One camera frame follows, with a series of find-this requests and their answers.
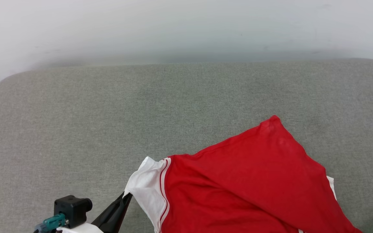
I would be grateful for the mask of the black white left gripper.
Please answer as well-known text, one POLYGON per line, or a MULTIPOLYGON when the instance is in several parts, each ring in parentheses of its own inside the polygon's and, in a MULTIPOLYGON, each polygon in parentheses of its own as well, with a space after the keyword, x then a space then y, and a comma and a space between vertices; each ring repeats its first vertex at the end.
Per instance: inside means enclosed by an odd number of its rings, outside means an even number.
POLYGON ((132 194, 122 193, 91 224, 83 223, 69 228, 68 225, 57 228, 57 233, 119 233, 132 194))

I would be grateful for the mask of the red and white garment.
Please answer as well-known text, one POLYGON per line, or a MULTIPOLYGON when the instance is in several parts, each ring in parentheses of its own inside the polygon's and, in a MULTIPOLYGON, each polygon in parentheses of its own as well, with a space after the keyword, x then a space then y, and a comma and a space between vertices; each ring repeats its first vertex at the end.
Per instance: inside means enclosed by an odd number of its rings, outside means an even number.
POLYGON ((277 116, 194 155, 146 157, 129 194, 155 233, 361 233, 277 116))

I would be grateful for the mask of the grey fabric sofa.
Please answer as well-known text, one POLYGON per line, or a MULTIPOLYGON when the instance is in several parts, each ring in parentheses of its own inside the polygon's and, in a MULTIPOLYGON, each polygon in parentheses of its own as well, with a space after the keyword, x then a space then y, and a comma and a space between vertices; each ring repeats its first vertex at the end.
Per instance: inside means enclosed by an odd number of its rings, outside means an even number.
POLYGON ((272 115, 373 233, 373 60, 68 67, 0 82, 0 233, 32 233, 54 201, 93 221, 141 161, 194 154, 272 115))

